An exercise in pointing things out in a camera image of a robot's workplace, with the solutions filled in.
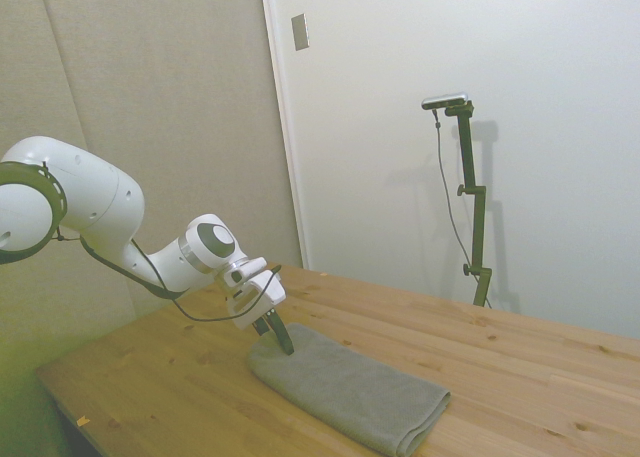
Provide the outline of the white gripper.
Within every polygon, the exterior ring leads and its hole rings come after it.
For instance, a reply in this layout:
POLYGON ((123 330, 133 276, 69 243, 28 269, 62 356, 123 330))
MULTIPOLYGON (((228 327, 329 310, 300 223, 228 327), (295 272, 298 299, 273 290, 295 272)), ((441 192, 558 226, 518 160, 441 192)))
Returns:
POLYGON ((259 336, 275 333, 285 354, 293 354, 294 344, 285 324, 276 311, 271 311, 286 299, 278 272, 265 270, 232 291, 227 298, 227 310, 237 328, 243 330, 254 323, 259 336), (266 322, 261 318, 265 314, 266 322))

